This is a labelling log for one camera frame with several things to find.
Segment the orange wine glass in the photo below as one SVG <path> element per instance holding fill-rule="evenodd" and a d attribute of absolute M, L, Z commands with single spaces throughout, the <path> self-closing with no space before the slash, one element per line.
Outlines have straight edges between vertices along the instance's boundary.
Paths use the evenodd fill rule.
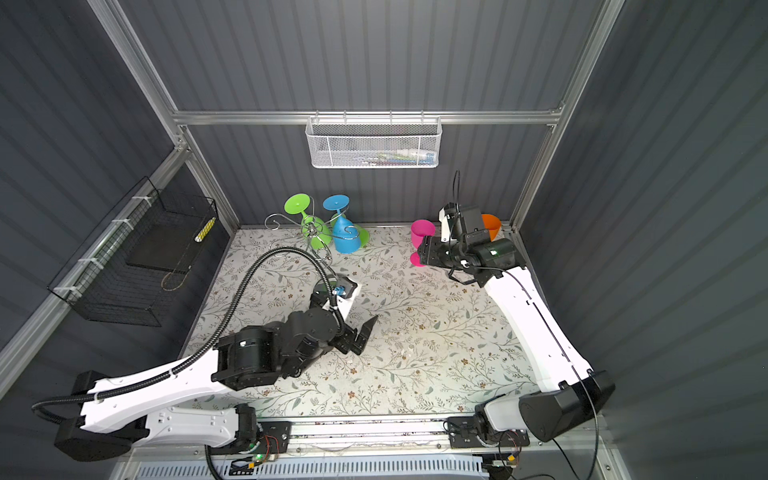
<path fill-rule="evenodd" d="M 500 233 L 502 222 L 501 220 L 492 214 L 486 214 L 483 213 L 481 215 L 483 225 L 488 230 L 488 233 L 490 235 L 490 239 L 494 241 L 498 234 Z"/>

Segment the pink wine glass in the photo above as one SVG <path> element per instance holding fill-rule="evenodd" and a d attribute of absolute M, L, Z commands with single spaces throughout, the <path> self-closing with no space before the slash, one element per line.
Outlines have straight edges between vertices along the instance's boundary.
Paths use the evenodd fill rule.
<path fill-rule="evenodd" d="M 433 236 L 435 234 L 436 226 L 429 220 L 419 219 L 411 224 L 410 232 L 411 242 L 414 247 L 414 252 L 410 256 L 410 262 L 416 267 L 422 267 L 418 249 L 426 237 Z"/>

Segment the blue wine glass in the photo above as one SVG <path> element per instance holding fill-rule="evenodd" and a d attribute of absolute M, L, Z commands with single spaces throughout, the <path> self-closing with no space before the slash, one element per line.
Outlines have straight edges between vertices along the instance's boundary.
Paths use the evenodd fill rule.
<path fill-rule="evenodd" d="M 326 210 L 335 213 L 332 220 L 332 237 L 335 248 L 340 254 L 355 253 L 361 248 L 360 233 L 357 227 L 345 217 L 349 203 L 349 197 L 343 194 L 332 195 L 323 202 L 323 207 Z"/>

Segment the yellow-green wine glass front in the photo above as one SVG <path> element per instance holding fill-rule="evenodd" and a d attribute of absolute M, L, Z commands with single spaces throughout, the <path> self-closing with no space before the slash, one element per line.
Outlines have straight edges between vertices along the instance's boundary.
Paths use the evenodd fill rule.
<path fill-rule="evenodd" d="M 370 234 L 369 234 L 369 232 L 368 232 L 368 231 L 367 231 L 367 230 L 366 230 L 364 227 L 362 227 L 361 225 L 357 225 L 357 226 L 356 226 L 356 229 L 357 229 L 357 231 L 358 231 L 358 234 L 359 234 L 360 245 L 361 245 L 361 247 L 362 247 L 362 248 L 364 248 L 364 247 L 365 247 L 365 246 L 368 244 L 368 242 L 369 242 L 369 239 L 370 239 Z"/>

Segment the chrome wine glass rack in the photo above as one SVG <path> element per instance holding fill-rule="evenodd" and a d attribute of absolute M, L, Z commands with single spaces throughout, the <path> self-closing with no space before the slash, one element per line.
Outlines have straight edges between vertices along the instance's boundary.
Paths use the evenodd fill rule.
<path fill-rule="evenodd" d="M 278 230 L 281 226 L 278 218 L 298 226 L 301 235 L 306 240 L 309 252 L 327 268 L 331 276 L 336 277 L 337 274 L 331 267 L 333 261 L 331 247 L 333 240 L 336 239 L 336 236 L 332 233 L 332 227 L 335 225 L 335 221 L 342 216 L 342 213 L 333 216 L 328 222 L 325 222 L 315 216 L 314 212 L 307 214 L 307 208 L 308 206 L 303 204 L 298 207 L 286 205 L 284 207 L 286 215 L 283 213 L 270 214 L 265 219 L 264 226 L 269 230 Z"/>

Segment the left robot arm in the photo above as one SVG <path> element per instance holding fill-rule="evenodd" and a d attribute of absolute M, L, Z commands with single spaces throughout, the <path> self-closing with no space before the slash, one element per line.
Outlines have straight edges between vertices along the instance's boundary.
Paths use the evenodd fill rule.
<path fill-rule="evenodd" d="M 308 309 L 228 333 L 254 275 L 281 254 L 306 259 L 320 277 Z M 358 283 L 315 255 L 292 246 L 273 248 L 249 267 L 214 333 L 194 353 L 118 378 L 86 371 L 70 395 L 40 400 L 31 410 L 57 425 L 55 446 L 76 461 L 112 459 L 136 446 L 201 445 L 206 457 L 238 454 L 263 463 L 285 452 L 289 423 L 279 422 L 270 432 L 246 403 L 205 413 L 184 408 L 184 402 L 297 378 L 333 350 L 361 355 L 378 319 L 358 328 L 347 323 L 359 293 Z"/>

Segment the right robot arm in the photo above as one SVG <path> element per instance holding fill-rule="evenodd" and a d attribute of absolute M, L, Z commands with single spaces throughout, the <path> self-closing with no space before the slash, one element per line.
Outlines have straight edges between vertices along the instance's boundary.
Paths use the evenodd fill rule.
<path fill-rule="evenodd" d="M 531 394 L 504 394 L 475 409 L 478 437 L 497 443 L 525 430 L 542 442 L 596 420 L 615 390 L 607 371 L 591 367 L 561 330 L 538 293 L 527 262 L 513 241 L 493 239 L 476 207 L 455 202 L 439 212 L 440 232 L 418 247 L 423 265 L 443 268 L 453 279 L 476 284 L 496 303 L 525 353 L 538 387 Z"/>

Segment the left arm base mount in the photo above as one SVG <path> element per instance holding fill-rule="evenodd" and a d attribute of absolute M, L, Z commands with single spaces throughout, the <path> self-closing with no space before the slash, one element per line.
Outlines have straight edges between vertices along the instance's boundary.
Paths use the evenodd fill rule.
<path fill-rule="evenodd" d="M 287 452 L 293 424 L 288 421 L 261 422 L 244 433 L 238 431 L 233 442 L 211 447 L 213 455 L 278 455 Z"/>

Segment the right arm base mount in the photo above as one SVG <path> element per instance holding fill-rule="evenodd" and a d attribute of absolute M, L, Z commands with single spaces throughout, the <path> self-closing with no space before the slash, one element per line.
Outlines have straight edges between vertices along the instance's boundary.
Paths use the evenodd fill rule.
<path fill-rule="evenodd" d="M 502 451 L 511 451 L 530 445 L 527 430 L 497 431 L 478 415 L 448 417 L 443 429 L 453 449 L 501 447 Z"/>

